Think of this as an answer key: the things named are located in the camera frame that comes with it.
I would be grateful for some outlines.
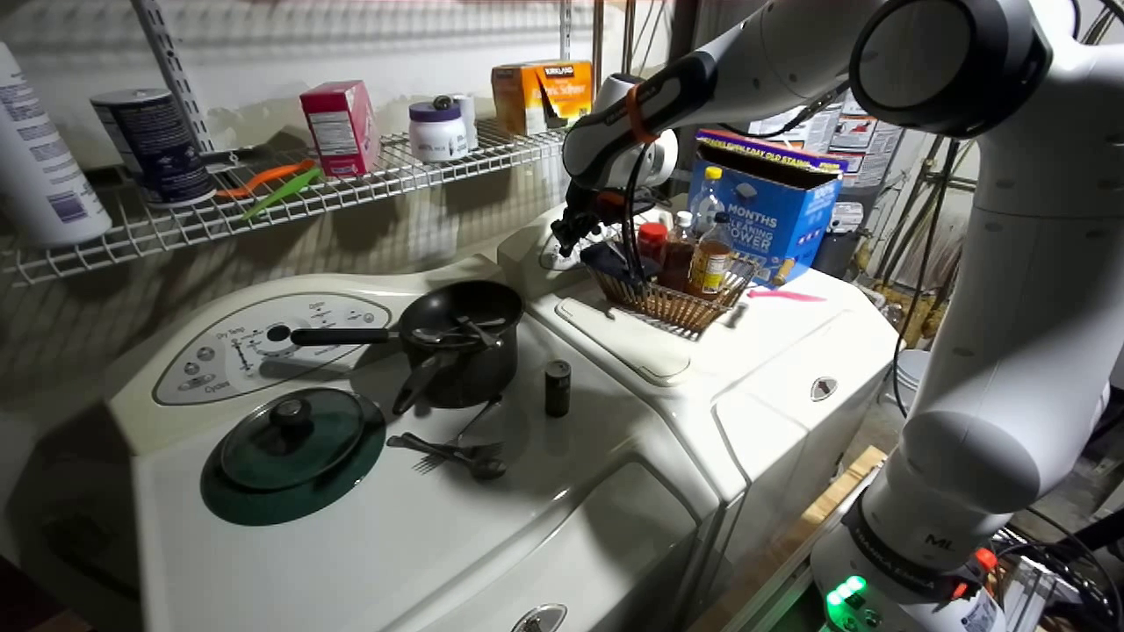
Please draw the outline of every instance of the red box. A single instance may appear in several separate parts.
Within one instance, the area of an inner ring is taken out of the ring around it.
[[[325,176],[364,176],[376,167],[376,108],[360,81],[330,81],[303,93],[303,108]]]

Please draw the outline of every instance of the jar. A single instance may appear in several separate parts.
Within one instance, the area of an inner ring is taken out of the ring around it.
[[[456,160],[467,156],[464,117],[454,100],[411,105],[411,150],[418,160]]]

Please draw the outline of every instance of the pan handle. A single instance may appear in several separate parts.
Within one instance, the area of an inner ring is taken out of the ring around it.
[[[394,398],[394,418],[400,418],[404,410],[411,410],[411,407],[428,393],[433,379],[434,379],[440,373],[446,373],[450,366],[456,366],[459,354],[464,354],[464,350],[450,350],[450,347],[424,354],[424,358],[413,366],[413,373],[408,375],[408,382],[395,391],[395,398]]]
[[[288,329],[275,328],[268,335],[269,341],[292,341],[297,347],[305,344],[395,344],[395,329]]]

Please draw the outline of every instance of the package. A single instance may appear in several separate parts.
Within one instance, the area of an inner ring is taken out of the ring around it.
[[[376,108],[360,81],[330,81],[303,93],[303,108],[325,176],[364,176],[376,167]]]
[[[726,240],[758,262],[763,285],[802,279],[833,224],[843,167],[819,156],[775,156],[765,145],[726,134],[700,134],[693,194],[706,165],[724,165],[716,196],[726,206]]]
[[[495,121],[508,136],[563,131],[592,108],[592,62],[544,60],[490,68]]]

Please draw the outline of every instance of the bottle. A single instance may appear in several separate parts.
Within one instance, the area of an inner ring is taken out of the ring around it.
[[[645,260],[654,272],[665,267],[665,245],[668,245],[668,224],[665,220],[645,220],[645,224],[634,228],[640,260]]]
[[[712,213],[710,228],[696,244],[693,262],[687,262],[687,285],[696,295],[719,295],[736,281],[734,272],[734,245],[726,244],[726,220],[731,213]]]
[[[719,165],[710,165],[702,173],[702,189],[693,204],[693,228],[687,228],[687,240],[702,240],[710,220],[724,212],[724,204],[716,200],[716,182],[724,178],[724,167]]]
[[[107,232],[103,200],[2,43],[0,165],[0,212],[34,245],[70,245]]]

